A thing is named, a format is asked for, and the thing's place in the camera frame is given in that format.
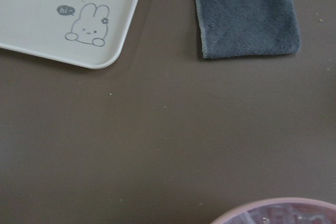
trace microfiber cloth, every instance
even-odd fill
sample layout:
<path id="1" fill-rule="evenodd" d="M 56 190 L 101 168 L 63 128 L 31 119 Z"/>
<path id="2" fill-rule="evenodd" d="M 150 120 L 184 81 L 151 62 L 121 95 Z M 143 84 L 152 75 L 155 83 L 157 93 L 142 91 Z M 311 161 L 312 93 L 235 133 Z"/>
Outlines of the microfiber cloth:
<path id="1" fill-rule="evenodd" d="M 286 55 L 300 49 L 293 0 L 196 0 L 204 58 Z"/>

